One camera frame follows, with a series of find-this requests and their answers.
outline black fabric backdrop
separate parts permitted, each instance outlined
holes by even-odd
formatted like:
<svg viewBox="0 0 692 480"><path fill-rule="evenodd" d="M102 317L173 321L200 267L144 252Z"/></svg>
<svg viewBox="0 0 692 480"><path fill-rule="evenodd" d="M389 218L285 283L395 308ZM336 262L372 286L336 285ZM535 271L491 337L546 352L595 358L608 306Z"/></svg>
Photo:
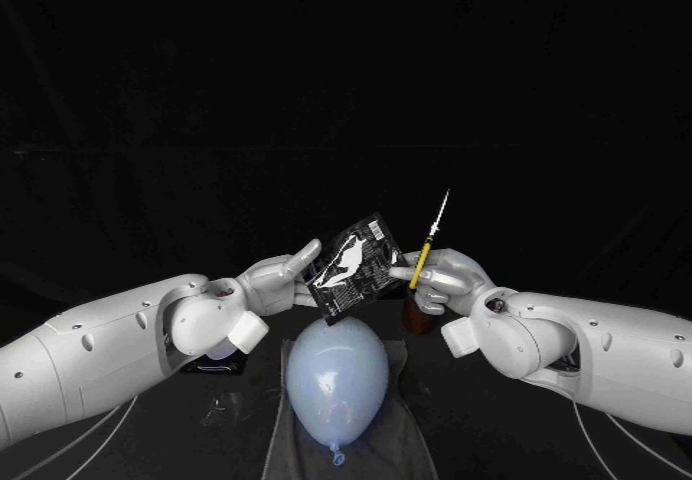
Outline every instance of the black fabric backdrop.
<svg viewBox="0 0 692 480"><path fill-rule="evenodd" d="M138 285L238 275L375 210L416 250L447 188L435 247L497 284L692 315L663 165L689 158L680 12L166 8L3 2L3 343Z"/></svg>

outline balloon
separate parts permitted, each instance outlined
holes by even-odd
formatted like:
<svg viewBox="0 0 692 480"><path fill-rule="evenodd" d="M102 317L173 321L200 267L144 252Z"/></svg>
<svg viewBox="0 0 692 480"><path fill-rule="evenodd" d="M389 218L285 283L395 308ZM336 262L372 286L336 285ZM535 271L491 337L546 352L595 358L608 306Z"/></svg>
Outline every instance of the balloon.
<svg viewBox="0 0 692 480"><path fill-rule="evenodd" d="M288 356L288 398L313 438L344 461L339 448L363 433L377 413L389 380L385 346L370 327L346 317L303 330Z"/></svg>

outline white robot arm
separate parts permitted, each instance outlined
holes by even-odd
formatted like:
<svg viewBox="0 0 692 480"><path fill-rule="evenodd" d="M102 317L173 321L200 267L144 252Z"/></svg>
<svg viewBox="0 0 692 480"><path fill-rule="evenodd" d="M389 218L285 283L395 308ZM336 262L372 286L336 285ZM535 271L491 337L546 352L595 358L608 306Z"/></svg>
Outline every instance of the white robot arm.
<svg viewBox="0 0 692 480"><path fill-rule="evenodd" d="M259 315L315 306L300 272L320 250L313 240L235 279L181 275L89 302L0 348L0 450L114 409L202 355L249 353Z"/></svg>
<svg viewBox="0 0 692 480"><path fill-rule="evenodd" d="M406 260L415 265L416 253ZM454 357L480 350L509 378L638 425L692 435L690 322L641 308L497 288L478 264L450 249L431 252L425 270L421 310L439 314L447 304L463 315L442 327ZM403 279L411 273L390 271ZM553 365L575 353L579 365Z"/></svg>

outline white cable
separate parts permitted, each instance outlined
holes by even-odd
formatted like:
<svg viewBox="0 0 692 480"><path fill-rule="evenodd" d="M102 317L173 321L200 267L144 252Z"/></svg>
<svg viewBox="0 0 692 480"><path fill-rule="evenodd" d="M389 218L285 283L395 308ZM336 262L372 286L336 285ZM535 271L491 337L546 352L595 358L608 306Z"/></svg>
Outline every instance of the white cable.
<svg viewBox="0 0 692 480"><path fill-rule="evenodd" d="M670 462L670 460L666 460L634 437L634 435L627 431L627 429L620 425L620 422L612 418L610 413L605 414L608 418L612 420L612 423L617 425L620 430L624 432L624 434L634 440L634 443L670 467L674 468L687 478L692 478L692 474L686 472L677 465Z"/></svg>
<svg viewBox="0 0 692 480"><path fill-rule="evenodd" d="M598 461L601 462L602 468L608 471L610 476L612 477L612 480L617 480L615 474L610 471L610 468L605 465L605 462L602 461L601 456L598 455L598 450L595 449L595 446L591 443L591 438L588 438L587 428L584 427L584 423L581 422L579 410L576 408L576 402L574 400L572 400L572 404L574 404L574 413L576 413L576 420L579 421L579 425L581 425L581 431L584 432L584 436L587 437L587 442L591 445L591 450L594 451L595 456L598 457Z"/></svg>
<svg viewBox="0 0 692 480"><path fill-rule="evenodd" d="M86 432L82 434L82 436L53 455L50 455L37 465L34 465L29 470L26 470L24 473L17 475L11 480L23 480L39 468L44 467L96 430L96 428L106 422L106 420L112 417L115 412L119 410L119 407L115 407L111 410L111 413L98 421L98 423L86 430Z"/></svg>
<svg viewBox="0 0 692 480"><path fill-rule="evenodd" d="M104 443L98 447L98 450L93 452L93 455L89 457L89 459L83 462L83 465L76 469L75 473L66 478L66 480L72 480L72 478L76 477L76 474L82 471L83 467L89 464L89 462L93 460L93 457L98 455L98 452L104 449L105 444L108 443L108 440L112 438L115 435L115 432L118 431L119 426L122 425L122 422L125 421L127 414L130 413L130 410L132 409L134 402L137 401L137 397L132 398L132 403L130 404L130 408L127 409L125 414L122 415L122 418L119 419L118 425L115 426L115 429L112 430L111 434L108 435L108 438L104 440Z"/></svg>

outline foil packet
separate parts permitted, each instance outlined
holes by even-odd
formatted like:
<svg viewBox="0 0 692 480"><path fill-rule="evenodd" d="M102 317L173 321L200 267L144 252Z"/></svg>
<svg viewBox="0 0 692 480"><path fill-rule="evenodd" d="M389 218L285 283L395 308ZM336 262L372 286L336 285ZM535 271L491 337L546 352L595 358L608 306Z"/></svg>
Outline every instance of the foil packet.
<svg viewBox="0 0 692 480"><path fill-rule="evenodd" d="M408 263L382 215L375 212L323 244L320 256L303 270L327 325L405 284L389 276L395 266L408 267Z"/></svg>

